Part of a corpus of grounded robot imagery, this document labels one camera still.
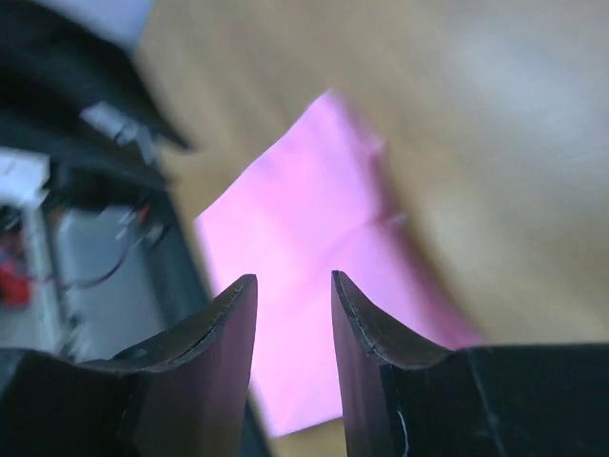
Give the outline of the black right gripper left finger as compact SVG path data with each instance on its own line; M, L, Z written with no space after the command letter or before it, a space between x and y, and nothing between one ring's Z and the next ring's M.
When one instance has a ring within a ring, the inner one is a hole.
M1 353L5 456L235 456L255 339L246 274L203 309L109 360Z

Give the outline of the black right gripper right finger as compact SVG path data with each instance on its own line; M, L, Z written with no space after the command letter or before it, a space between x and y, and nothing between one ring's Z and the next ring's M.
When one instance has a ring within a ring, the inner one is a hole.
M604 456L608 347L439 346L332 274L351 456Z

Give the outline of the pink t shirt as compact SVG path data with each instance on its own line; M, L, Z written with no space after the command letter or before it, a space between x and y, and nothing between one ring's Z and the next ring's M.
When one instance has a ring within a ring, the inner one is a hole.
M342 414L331 274L446 348L479 334L406 240L385 144L337 93L315 100L196 221L214 292L252 273L258 310L250 385L280 437Z

